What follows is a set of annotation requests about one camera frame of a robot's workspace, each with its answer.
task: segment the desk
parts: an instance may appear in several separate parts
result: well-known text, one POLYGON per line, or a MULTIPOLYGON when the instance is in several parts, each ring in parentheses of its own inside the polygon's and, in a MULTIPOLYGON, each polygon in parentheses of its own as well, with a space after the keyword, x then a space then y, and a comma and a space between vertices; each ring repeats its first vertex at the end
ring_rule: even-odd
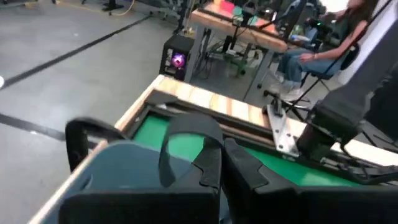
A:
MULTIPOLYGON (((220 15, 225 16, 230 19, 233 18, 232 13, 222 10, 219 5, 212 3, 212 2, 207 4, 204 9, 207 11, 214 12, 216 14, 220 14, 220 15)), ((206 39, 203 43, 203 47, 201 48, 205 30, 214 29, 214 30, 221 31, 221 32, 225 33, 226 35, 234 35, 234 32, 236 30, 236 27, 233 26, 232 23, 230 23, 229 21, 222 20, 220 18, 211 16, 204 12, 200 12, 198 9, 196 9, 192 12, 191 21, 194 22, 195 24, 197 24, 197 32, 196 32, 196 37, 195 37, 195 43, 192 47, 191 57, 188 61, 187 72, 185 74, 185 79, 184 79, 184 81, 187 83, 189 83, 189 81, 192 78, 193 69, 195 66, 195 62, 197 61, 200 49, 202 49, 202 51, 205 51, 207 48, 208 37, 206 37, 206 39)), ((268 21, 258 18, 256 21, 256 26, 260 26, 260 25, 267 24, 267 23, 268 23, 268 21)), ((263 28, 263 30, 266 30, 268 32, 271 32, 271 33, 274 33, 275 35, 277 35, 277 31, 275 29, 274 24, 272 24, 266 28, 263 28)), ((255 89, 255 87, 257 86, 257 83, 260 82, 261 77, 266 73, 267 68, 272 60, 272 53, 273 52, 283 53, 287 50, 288 46, 283 40, 277 39, 275 37, 271 37, 269 35, 266 35, 266 34, 263 34, 261 32, 257 32, 257 31, 251 30, 251 29, 246 29, 244 27, 240 27, 238 29, 237 34, 239 34, 239 39, 242 39, 249 43, 260 45, 261 47, 269 49, 269 53, 263 57, 262 62, 256 72, 256 76, 254 77, 254 79, 249 87, 249 93, 250 93, 253 89, 255 89)))
MULTIPOLYGON (((140 128, 135 132, 132 138, 135 140, 135 142, 153 149, 160 149, 168 121, 151 117, 150 115, 147 116, 145 120, 138 119, 136 116, 137 114, 141 113, 141 109, 145 104, 145 100, 154 90, 176 96, 180 101, 183 101, 189 105, 205 108, 209 111, 217 112, 230 118, 239 119, 266 129, 269 129, 270 127, 268 117, 261 113, 260 108, 159 75, 115 124, 115 127, 125 131, 128 126, 132 125, 132 123, 134 125, 141 120, 142 123, 140 124, 140 128)), ((292 134, 295 136, 301 135, 306 125, 293 119, 289 119, 288 124, 292 134)), ((243 136, 246 135, 247 137, 256 139, 257 141, 268 142, 272 144, 272 140, 270 139, 264 139, 260 136, 253 136, 251 133, 245 133, 242 130, 234 129, 227 125, 221 125, 221 127, 223 130, 228 130, 232 133, 237 133, 243 136)), ((170 153, 174 156, 182 157, 192 161, 199 153, 198 150, 194 148, 192 148, 191 151, 186 150, 187 145, 191 147, 192 145, 195 145, 195 141, 199 141, 197 138, 195 139, 193 137, 194 136, 191 136, 190 139, 185 138, 178 140, 178 142, 174 144, 176 147, 173 147, 173 150, 170 150, 170 153)), ((40 221, 43 220, 47 214, 49 214, 51 209, 58 204, 60 197, 69 189, 71 183, 73 183, 76 177, 82 173, 83 169, 93 159, 93 156, 99 153, 100 150, 105 147, 105 145, 106 142, 101 142, 98 144, 94 151, 89 154, 83 162, 80 163, 71 176, 61 185, 56 193, 52 195, 50 200, 47 201, 42 209, 33 217, 30 223, 40 223, 40 221)), ((347 151, 349 151, 353 156, 376 164, 384 166, 391 164, 398 165, 397 154, 367 145, 359 141, 352 140, 349 144, 347 144, 346 148, 347 151)), ((275 172, 298 185, 357 185, 353 182, 333 176, 331 174, 301 166, 300 164, 290 162, 288 160, 279 159, 263 152, 255 151, 250 148, 247 148, 247 150, 260 161, 262 161, 266 166, 270 167, 275 172)), ((333 150, 339 151, 337 144, 333 146, 333 150)))

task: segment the hand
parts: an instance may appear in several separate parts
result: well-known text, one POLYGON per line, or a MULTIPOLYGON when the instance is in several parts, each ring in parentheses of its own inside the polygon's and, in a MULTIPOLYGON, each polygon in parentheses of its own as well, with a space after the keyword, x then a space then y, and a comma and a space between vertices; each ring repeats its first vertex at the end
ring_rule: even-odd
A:
POLYGON ((313 53, 303 53, 300 55, 300 61, 301 62, 309 62, 314 60, 315 54, 313 53))

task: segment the woman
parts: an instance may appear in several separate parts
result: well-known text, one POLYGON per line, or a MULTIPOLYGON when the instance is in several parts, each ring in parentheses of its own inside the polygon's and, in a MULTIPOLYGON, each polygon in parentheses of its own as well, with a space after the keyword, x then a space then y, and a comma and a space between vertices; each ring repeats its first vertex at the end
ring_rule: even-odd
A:
MULTIPOLYGON (((351 43, 361 35, 370 20, 378 0, 349 0, 347 9, 336 12, 336 30, 342 43, 339 47, 333 48, 322 45, 319 53, 313 53, 307 49, 288 50, 279 63, 277 71, 283 73, 284 81, 281 85, 271 86, 270 91, 280 93, 284 101, 297 100, 302 95, 301 79, 302 72, 315 71, 323 73, 338 58, 351 43)), ((327 75, 334 75, 341 67, 345 59, 342 56, 327 75)))

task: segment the chair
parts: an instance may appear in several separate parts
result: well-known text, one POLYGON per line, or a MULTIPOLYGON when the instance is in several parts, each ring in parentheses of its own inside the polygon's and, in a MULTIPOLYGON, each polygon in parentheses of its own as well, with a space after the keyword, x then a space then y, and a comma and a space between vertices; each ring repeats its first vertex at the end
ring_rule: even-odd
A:
MULTIPOLYGON (((346 56, 346 58, 344 59, 343 63, 341 64, 340 67, 340 71, 347 69, 351 63, 353 61, 355 61, 356 57, 359 54, 359 45, 358 44, 354 44, 348 52, 348 55, 346 56)), ((302 96, 295 102, 282 102, 282 107, 284 108, 289 108, 286 112, 288 112, 289 110, 292 110, 293 114, 296 115, 299 120, 304 121, 305 119, 302 117, 302 115, 298 112, 298 110, 304 110, 304 111, 310 111, 311 108, 307 107, 307 106, 302 106, 302 105, 298 105, 297 103, 299 101, 302 101, 302 99, 304 98, 304 96, 311 91, 311 89, 318 83, 321 82, 322 85, 324 85, 326 87, 326 89, 328 91, 330 91, 330 89, 326 86, 326 84, 323 82, 324 80, 329 80, 332 78, 333 75, 325 75, 323 73, 320 72, 316 72, 316 71, 308 71, 304 78, 301 81, 301 87, 304 86, 305 81, 307 80, 308 76, 311 75, 313 77, 317 77, 317 80, 310 86, 310 88, 308 88, 307 90, 305 90, 305 92, 302 94, 302 96)), ((275 94, 271 94, 268 91, 264 92, 264 96, 267 95, 271 95, 272 97, 277 97, 275 94)))

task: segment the gray floor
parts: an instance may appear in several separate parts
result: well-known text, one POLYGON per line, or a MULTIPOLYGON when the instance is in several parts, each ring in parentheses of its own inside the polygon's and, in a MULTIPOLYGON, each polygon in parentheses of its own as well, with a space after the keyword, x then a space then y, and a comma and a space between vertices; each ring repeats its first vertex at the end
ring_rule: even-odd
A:
MULTIPOLYGON (((47 0, 34 9, 0 9, 0 75, 18 75, 146 14, 109 17, 47 0)), ((150 18, 1 90, 0 113, 59 131, 76 116, 113 124, 157 76, 163 44, 174 28, 150 18)), ((241 100, 252 70, 230 78, 225 66, 215 63, 209 79, 198 76, 193 84, 241 100)), ((328 85, 336 87, 334 81, 328 85)), ((326 94, 317 86, 310 98, 326 94)), ((248 102, 262 106, 268 99, 259 90, 248 102)), ((0 124, 0 146, 0 223, 25 223, 67 178, 65 145, 0 124)))

